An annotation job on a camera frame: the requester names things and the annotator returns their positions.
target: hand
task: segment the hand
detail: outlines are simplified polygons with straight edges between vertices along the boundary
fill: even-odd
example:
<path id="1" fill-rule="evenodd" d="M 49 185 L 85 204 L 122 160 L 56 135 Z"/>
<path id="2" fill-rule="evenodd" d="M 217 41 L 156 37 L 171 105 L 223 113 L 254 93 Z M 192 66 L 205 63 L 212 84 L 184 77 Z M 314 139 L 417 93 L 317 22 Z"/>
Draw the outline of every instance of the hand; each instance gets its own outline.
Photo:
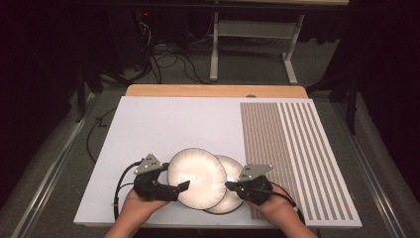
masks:
<path id="1" fill-rule="evenodd" d="M 272 191 L 288 196 L 282 188 L 276 185 L 273 186 Z M 272 195 L 269 200 L 260 206 L 248 201 L 245 201 L 245 203 L 259 211 L 269 223 L 280 228 L 288 238 L 315 237 L 315 234 L 300 221 L 296 211 L 283 197 Z"/>
<path id="2" fill-rule="evenodd" d="M 152 214 L 167 205 L 168 201 L 146 201 L 130 190 L 124 201 L 120 216 L 105 237 L 132 237 Z"/>

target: white plate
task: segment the white plate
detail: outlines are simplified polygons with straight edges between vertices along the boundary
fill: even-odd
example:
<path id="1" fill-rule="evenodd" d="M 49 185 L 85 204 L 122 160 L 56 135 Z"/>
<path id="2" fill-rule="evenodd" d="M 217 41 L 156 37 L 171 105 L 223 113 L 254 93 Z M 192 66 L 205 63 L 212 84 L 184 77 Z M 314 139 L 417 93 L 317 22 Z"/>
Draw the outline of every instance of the white plate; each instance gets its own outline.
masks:
<path id="1" fill-rule="evenodd" d="M 220 163 L 222 163 L 223 168 L 225 168 L 227 181 L 238 181 L 238 177 L 241 174 L 242 166 L 237 161 L 226 156 L 215 156 Z M 236 210 L 242 205 L 243 201 L 238 197 L 235 191 L 226 191 L 225 196 L 222 201 L 217 205 L 206 209 L 205 211 L 213 214 L 226 214 Z"/>
<path id="2" fill-rule="evenodd" d="M 169 185 L 178 185 L 187 180 L 190 180 L 188 190 L 180 193 L 178 197 L 186 206 L 208 209 L 225 196 L 225 169 L 219 160 L 207 151 L 186 149 L 170 161 L 167 169 Z"/>

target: striped panel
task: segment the striped panel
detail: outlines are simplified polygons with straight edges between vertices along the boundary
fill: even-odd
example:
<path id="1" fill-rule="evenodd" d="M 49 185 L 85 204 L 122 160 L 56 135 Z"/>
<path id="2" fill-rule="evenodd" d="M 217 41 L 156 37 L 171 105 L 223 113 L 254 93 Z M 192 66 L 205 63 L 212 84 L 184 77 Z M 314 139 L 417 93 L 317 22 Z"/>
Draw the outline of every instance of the striped panel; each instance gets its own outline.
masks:
<path id="1" fill-rule="evenodd" d="M 268 179 L 287 187 L 306 220 L 355 219 L 313 102 L 243 102 L 241 115 L 247 164 L 273 165 Z"/>

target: metal rail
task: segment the metal rail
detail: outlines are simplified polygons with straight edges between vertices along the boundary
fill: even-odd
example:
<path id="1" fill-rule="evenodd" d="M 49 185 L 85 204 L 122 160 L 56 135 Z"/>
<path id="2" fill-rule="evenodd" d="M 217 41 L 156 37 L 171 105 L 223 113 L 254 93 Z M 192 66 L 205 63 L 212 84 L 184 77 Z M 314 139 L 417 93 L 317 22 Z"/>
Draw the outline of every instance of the metal rail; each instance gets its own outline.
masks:
<path id="1" fill-rule="evenodd" d="M 344 108 L 339 103 L 332 103 L 334 111 L 340 117 L 340 122 L 346 128 L 347 135 L 352 143 L 352 146 L 357 154 L 358 164 L 362 169 L 362 174 L 367 181 L 367 187 L 376 203 L 377 209 L 382 216 L 383 222 L 386 225 L 388 232 L 392 238 L 405 238 L 405 233 L 398 221 L 389 199 L 383 191 L 379 181 L 374 174 L 367 157 L 359 143 L 357 136 L 353 135 L 346 124 L 346 115 Z"/>
<path id="2" fill-rule="evenodd" d="M 87 112 L 91 111 L 97 98 L 98 97 L 95 97 L 93 93 L 90 93 L 87 99 L 87 102 L 88 102 Z M 50 169 L 48 170 L 46 176 L 41 182 L 37 192 L 35 193 L 31 203 L 29 204 L 27 210 L 22 216 L 18 226 L 13 232 L 12 238 L 30 237 L 32 230 L 37 224 L 38 218 L 43 212 L 44 207 L 46 206 L 47 201 L 50 198 L 50 195 L 53 193 L 53 189 L 65 165 L 67 164 L 68 153 L 74 144 L 74 140 L 76 139 L 77 135 L 83 128 L 84 123 L 85 123 L 85 117 L 82 118 L 79 123 L 74 125 L 71 135 L 68 137 L 66 143 L 61 148 L 61 151 L 59 152 L 55 161 L 52 162 Z"/>

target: black curtain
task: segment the black curtain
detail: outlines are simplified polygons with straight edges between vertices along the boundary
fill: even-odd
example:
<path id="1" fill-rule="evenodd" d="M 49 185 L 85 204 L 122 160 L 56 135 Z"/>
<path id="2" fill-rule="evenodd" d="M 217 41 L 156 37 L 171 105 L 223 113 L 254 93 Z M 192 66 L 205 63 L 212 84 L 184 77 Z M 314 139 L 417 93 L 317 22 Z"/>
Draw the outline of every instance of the black curtain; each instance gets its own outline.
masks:
<path id="1" fill-rule="evenodd" d="M 416 6 L 411 0 L 361 1 L 359 7 L 376 11 L 351 18 L 323 79 L 336 80 L 322 89 L 333 89 L 333 94 L 346 99 L 351 85 L 357 85 L 384 145 L 420 200 Z"/>
<path id="2" fill-rule="evenodd" d="M 0 6 L 0 204 L 7 200 L 40 144 L 70 108 L 75 85 L 66 27 L 52 2 Z"/>

